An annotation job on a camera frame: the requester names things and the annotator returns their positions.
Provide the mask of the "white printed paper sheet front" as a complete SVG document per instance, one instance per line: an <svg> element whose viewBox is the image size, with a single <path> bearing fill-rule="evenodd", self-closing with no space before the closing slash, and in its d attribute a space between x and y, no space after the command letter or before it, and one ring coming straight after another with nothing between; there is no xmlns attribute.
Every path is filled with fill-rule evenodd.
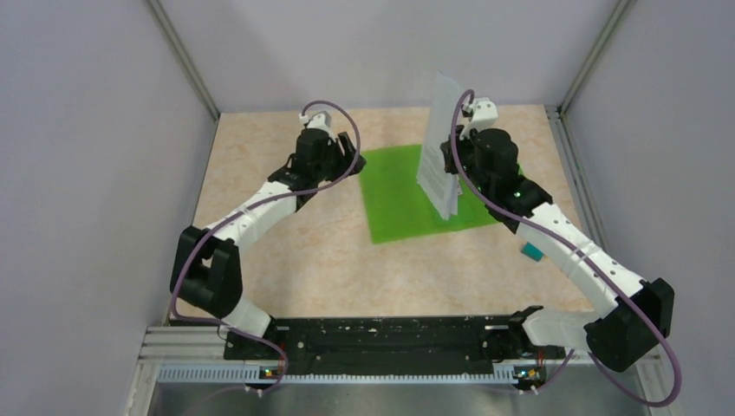
<svg viewBox="0 0 735 416"><path fill-rule="evenodd" d="M455 126L452 117L458 98L465 90L451 78L438 72L434 78L429 119L420 148L417 183L443 220L458 213L457 178L445 171L441 145L449 140Z"/></svg>

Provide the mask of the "green plastic clip folder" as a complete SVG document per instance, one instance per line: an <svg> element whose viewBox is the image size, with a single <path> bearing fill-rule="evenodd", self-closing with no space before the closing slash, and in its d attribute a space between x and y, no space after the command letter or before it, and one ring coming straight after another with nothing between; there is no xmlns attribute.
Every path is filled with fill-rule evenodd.
<svg viewBox="0 0 735 416"><path fill-rule="evenodd" d="M442 219L416 180L420 148L413 144L361 153L366 165L359 180L373 244L498 224L465 183L460 184L459 213Z"/></svg>

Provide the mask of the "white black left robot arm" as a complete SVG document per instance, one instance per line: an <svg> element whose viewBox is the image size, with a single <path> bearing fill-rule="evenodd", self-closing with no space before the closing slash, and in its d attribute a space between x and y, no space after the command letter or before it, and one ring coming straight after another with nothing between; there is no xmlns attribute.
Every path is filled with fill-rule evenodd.
<svg viewBox="0 0 735 416"><path fill-rule="evenodd" d="M172 299L204 310L206 323L225 326L244 338L257 358L273 355L278 344L274 319L244 293L242 258L320 189L359 173L365 165L347 133L305 127L286 163L252 197L213 224L190 225L181 232L172 267Z"/></svg>

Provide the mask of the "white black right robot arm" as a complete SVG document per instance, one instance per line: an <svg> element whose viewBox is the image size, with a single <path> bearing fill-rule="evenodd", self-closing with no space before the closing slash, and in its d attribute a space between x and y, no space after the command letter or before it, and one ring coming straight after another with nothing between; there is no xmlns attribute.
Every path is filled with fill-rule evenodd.
<svg viewBox="0 0 735 416"><path fill-rule="evenodd" d="M517 163L518 148L502 129L472 129L463 139L453 128L440 147L445 170L457 174L490 215L538 248L588 299L593 311L531 307L508 334L511 351L531 357L541 347L577 349L622 372L656 347L673 368L680 364L667 341L673 288L622 266L576 228Z"/></svg>

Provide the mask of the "teal block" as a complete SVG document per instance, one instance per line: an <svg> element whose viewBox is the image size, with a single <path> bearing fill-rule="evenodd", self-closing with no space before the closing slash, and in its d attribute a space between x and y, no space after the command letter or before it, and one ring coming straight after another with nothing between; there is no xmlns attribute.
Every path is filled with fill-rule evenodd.
<svg viewBox="0 0 735 416"><path fill-rule="evenodd" d="M544 254L536 246L530 243L526 243L522 247L521 253L535 262L540 262L544 257Z"/></svg>

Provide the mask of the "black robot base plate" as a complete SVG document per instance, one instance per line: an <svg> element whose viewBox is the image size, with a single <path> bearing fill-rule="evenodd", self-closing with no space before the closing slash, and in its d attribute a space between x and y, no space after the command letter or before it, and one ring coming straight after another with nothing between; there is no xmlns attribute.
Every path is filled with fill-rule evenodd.
<svg viewBox="0 0 735 416"><path fill-rule="evenodd" d="M519 325L525 310L512 315L276 318L270 346L216 327L226 333L223 358L259 364L266 380L515 383L541 380L543 360L562 359L571 350L529 344Z"/></svg>

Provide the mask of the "aluminium corner post right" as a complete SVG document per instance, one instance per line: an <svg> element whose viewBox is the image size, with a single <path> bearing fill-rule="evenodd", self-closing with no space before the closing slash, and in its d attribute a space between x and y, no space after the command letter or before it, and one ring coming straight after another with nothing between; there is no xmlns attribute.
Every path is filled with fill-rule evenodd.
<svg viewBox="0 0 735 416"><path fill-rule="evenodd" d="M637 1L635 0L619 0L615 3L608 19L603 24L589 52L582 61L581 67L570 83L561 103L556 108L560 118L564 117L576 103L578 95L592 75L595 66L603 57L608 45L611 43L630 10L636 4Z"/></svg>

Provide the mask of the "aluminium corner post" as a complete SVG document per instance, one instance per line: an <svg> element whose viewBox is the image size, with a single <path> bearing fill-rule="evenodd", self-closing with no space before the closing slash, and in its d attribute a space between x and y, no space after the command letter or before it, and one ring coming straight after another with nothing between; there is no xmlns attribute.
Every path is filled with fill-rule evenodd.
<svg viewBox="0 0 735 416"><path fill-rule="evenodd" d="M214 121L219 121L221 112L216 105L205 80L199 73L198 68L191 58L185 43L177 31L173 21L169 17L164 4L159 0L143 0L150 15L159 27L159 31L169 49L172 51L182 73L187 79L194 94L204 106L207 113Z"/></svg>
<svg viewBox="0 0 735 416"><path fill-rule="evenodd" d="M582 61L581 67L570 83L561 103L556 108L560 118L564 117L576 103L578 95L592 75L595 66L603 57L608 45L611 43L630 10L636 4L637 1L635 0L619 0L615 3L608 19L603 24L589 52Z"/></svg>

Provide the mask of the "aluminium corner post left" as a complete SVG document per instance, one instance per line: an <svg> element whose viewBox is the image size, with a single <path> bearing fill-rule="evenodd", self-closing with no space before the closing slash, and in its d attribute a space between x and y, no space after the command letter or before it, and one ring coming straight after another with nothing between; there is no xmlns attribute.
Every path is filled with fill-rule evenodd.
<svg viewBox="0 0 735 416"><path fill-rule="evenodd" d="M204 106L207 113L214 121L219 121L221 112L216 105L205 80L199 73L198 68L191 58L185 43L177 31L173 21L169 17L164 4L159 0L143 0L150 15L159 27L159 31L169 49L172 51L182 73L187 79L194 94Z"/></svg>

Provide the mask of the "aluminium frame rail front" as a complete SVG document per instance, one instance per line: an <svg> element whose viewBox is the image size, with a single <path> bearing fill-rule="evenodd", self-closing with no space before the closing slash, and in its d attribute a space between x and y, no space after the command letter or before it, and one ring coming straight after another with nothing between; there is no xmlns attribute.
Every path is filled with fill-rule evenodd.
<svg viewBox="0 0 735 416"><path fill-rule="evenodd" d="M585 354L511 345L502 316L282 319L273 346L146 331L127 415L678 415L659 354L606 380Z"/></svg>

